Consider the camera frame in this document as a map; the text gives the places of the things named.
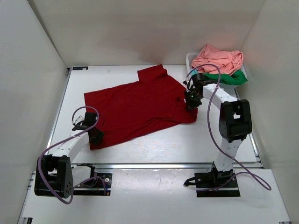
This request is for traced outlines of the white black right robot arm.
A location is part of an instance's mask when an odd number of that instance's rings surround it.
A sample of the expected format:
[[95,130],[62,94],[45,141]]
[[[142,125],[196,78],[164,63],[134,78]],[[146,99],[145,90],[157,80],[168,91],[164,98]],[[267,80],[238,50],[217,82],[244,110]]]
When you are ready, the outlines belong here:
[[195,175],[199,188],[219,188],[233,178],[233,164],[237,151],[252,132],[252,121],[249,102],[231,96],[218,87],[214,80],[208,80],[202,73],[193,75],[188,81],[184,92],[186,109],[193,111],[201,104],[203,98],[219,111],[219,133],[222,137],[219,154],[207,173]]

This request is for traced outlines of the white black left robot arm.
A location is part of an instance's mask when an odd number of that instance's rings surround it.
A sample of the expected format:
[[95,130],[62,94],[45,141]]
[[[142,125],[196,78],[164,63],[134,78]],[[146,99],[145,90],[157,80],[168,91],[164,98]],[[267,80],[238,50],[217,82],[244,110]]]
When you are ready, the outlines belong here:
[[98,144],[104,137],[104,132],[96,125],[100,115],[98,112],[86,112],[72,120],[73,128],[70,137],[51,146],[49,154],[42,153],[37,160],[34,193],[36,196],[52,196],[65,204],[67,198],[72,200],[74,188],[86,184],[93,186],[103,182],[91,164],[72,165],[82,148],[89,143]]

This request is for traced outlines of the red t-shirt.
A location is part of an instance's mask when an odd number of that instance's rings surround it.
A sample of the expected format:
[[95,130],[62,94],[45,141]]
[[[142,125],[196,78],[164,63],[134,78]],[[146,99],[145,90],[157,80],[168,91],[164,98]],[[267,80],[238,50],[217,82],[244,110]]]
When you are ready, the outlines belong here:
[[138,81],[84,94],[85,104],[105,119],[97,128],[105,135],[91,150],[114,146],[179,124],[196,122],[187,111],[185,87],[162,65],[139,70]]

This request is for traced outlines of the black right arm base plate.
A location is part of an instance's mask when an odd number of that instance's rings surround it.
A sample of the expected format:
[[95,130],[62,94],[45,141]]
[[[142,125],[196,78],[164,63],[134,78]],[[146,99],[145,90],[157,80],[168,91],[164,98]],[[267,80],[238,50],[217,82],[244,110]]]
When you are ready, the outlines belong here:
[[187,179],[183,185],[195,186],[197,198],[241,196],[235,177],[230,181],[229,177],[216,180],[211,172],[195,173],[194,177]]

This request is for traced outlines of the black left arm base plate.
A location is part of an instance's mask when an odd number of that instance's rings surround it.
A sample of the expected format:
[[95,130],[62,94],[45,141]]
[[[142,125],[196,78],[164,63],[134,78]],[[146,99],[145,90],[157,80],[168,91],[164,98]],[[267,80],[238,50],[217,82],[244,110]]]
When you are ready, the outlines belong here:
[[93,172],[94,176],[99,176],[100,179],[91,180],[87,183],[78,185],[74,189],[75,196],[110,196],[112,187],[113,171],[111,169],[95,169]]

